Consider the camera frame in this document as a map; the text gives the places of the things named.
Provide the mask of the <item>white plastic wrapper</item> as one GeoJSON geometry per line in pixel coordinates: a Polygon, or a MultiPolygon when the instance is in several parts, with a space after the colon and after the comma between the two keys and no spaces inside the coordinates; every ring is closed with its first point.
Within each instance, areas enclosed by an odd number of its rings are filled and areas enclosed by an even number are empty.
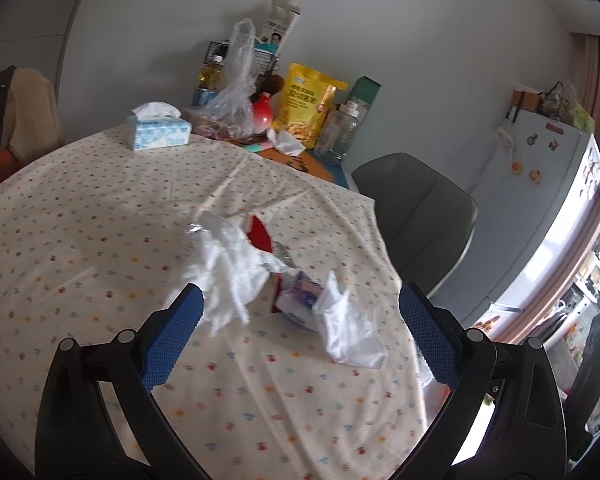
{"type": "Polygon", "coordinates": [[[325,351],[338,364],[380,370],[387,359],[375,323],[351,301],[349,287],[341,288],[329,271],[312,313],[325,351]]]}

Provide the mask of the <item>white tissue paper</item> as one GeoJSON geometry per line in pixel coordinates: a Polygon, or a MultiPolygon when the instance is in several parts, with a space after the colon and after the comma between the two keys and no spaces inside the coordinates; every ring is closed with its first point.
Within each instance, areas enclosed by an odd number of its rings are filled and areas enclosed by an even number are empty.
{"type": "Polygon", "coordinates": [[[247,234],[230,220],[203,210],[188,222],[178,237],[180,260],[170,272],[171,301],[187,285],[204,295],[204,314],[196,331],[215,336],[234,321],[250,321],[247,306],[262,292],[273,274],[286,274],[286,266],[269,252],[255,248],[247,234]]]}

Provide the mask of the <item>blue white snack wrapper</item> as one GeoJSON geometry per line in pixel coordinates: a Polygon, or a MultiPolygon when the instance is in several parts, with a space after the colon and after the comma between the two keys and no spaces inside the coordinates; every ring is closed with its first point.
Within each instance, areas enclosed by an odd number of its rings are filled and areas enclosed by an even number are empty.
{"type": "Polygon", "coordinates": [[[311,280],[302,271],[284,274],[279,281],[272,312],[286,316],[302,330],[317,334],[313,307],[322,292],[322,285],[311,280]]]}

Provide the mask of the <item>red white torn wrapper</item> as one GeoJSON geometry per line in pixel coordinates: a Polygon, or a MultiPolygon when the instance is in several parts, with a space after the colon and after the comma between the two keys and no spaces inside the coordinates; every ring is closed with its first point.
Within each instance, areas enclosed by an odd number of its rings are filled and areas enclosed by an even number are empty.
{"type": "Polygon", "coordinates": [[[269,252],[290,268],[295,269],[297,267],[291,255],[289,255],[287,247],[282,243],[274,242],[264,223],[254,214],[249,217],[247,237],[255,248],[269,252]]]}

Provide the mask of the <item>grey upholstered chair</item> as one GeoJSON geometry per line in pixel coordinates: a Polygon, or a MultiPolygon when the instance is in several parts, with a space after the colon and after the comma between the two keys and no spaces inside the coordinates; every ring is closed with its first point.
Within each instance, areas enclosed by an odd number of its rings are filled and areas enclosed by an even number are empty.
{"type": "Polygon", "coordinates": [[[352,179],[358,192],[375,201],[376,223],[401,280],[432,296],[467,252],[478,217],[476,202],[406,153],[366,162],[352,179]]]}

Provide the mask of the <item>white refrigerator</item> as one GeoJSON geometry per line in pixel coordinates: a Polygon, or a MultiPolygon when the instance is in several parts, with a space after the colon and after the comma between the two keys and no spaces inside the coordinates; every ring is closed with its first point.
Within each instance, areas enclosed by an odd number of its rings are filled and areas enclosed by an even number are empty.
{"type": "Polygon", "coordinates": [[[521,312],[565,255],[600,186],[592,133],[514,108],[471,192],[475,232],[432,295],[464,325],[521,312]]]}

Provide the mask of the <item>blue tissue box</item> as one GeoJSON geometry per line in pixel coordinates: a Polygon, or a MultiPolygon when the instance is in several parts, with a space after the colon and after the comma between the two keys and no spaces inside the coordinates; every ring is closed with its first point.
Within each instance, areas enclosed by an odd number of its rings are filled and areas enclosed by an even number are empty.
{"type": "Polygon", "coordinates": [[[165,102],[148,102],[131,110],[128,144],[132,151],[174,148],[189,142],[192,125],[181,111],[165,102]]]}

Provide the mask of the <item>clear glass jar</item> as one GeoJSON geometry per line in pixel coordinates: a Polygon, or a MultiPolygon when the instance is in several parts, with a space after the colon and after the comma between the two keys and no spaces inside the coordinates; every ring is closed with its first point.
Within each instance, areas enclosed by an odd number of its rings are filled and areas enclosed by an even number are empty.
{"type": "Polygon", "coordinates": [[[362,110],[355,100],[349,100],[332,110],[324,122],[313,154],[326,164],[340,166],[358,133],[362,110]]]}

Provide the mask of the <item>crumpled tissue near vase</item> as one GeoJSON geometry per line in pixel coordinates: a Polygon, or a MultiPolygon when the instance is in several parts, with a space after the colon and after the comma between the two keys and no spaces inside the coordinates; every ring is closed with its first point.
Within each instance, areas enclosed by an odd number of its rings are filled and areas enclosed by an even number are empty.
{"type": "Polygon", "coordinates": [[[304,152],[303,144],[286,130],[266,130],[266,138],[280,154],[298,157],[304,152]]]}

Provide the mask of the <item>clear plastic bag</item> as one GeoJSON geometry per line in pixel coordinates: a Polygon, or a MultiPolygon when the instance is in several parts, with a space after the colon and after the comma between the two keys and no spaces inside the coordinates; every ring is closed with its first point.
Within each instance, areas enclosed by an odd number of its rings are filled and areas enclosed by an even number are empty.
{"type": "MultiPolygon", "coordinates": [[[[256,43],[256,28],[250,18],[237,22],[230,33],[230,54],[250,55],[256,43]]],[[[228,61],[222,69],[220,91],[207,105],[186,110],[192,133],[215,140],[245,141],[252,133],[251,96],[256,77],[249,61],[228,61]]]]}

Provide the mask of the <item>red peach-shaped vase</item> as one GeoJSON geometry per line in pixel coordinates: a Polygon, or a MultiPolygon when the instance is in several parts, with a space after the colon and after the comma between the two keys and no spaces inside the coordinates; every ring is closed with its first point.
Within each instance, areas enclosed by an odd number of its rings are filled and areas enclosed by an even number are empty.
{"type": "Polygon", "coordinates": [[[252,133],[256,136],[265,133],[271,127],[273,120],[271,99],[272,96],[268,92],[257,93],[251,98],[252,133]]]}

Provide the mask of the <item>basket on refrigerator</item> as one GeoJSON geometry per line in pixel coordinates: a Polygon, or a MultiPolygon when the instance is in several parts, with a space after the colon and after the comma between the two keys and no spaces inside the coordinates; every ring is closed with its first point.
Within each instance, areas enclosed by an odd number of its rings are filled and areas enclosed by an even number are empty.
{"type": "Polygon", "coordinates": [[[558,80],[548,91],[516,84],[509,107],[514,112],[525,110],[558,120],[586,133],[593,133],[595,129],[593,117],[580,103],[576,89],[570,82],[564,84],[558,80]]]}

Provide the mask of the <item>green carton box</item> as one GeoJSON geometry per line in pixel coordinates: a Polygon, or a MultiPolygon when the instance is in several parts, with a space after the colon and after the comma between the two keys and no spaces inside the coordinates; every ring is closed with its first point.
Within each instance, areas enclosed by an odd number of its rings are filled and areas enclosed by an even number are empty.
{"type": "Polygon", "coordinates": [[[355,81],[348,99],[357,102],[359,106],[364,107],[366,110],[370,110],[380,89],[381,84],[379,82],[369,76],[362,76],[355,81]]]}

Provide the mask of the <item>oil bottle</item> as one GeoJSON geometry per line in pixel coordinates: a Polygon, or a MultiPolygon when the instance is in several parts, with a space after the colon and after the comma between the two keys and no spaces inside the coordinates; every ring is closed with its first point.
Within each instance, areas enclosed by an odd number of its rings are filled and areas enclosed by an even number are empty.
{"type": "Polygon", "coordinates": [[[198,84],[194,92],[193,107],[202,107],[210,103],[218,94],[224,58],[214,54],[209,63],[204,64],[198,75],[198,84]]]}

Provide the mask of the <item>yellow snack bag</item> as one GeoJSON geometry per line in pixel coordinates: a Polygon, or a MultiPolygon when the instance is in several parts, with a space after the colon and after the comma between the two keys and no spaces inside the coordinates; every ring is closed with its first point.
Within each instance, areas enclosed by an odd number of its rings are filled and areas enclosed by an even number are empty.
{"type": "Polygon", "coordinates": [[[273,129],[288,132],[308,150],[314,148],[335,94],[348,87],[318,70],[291,63],[273,129]]]}

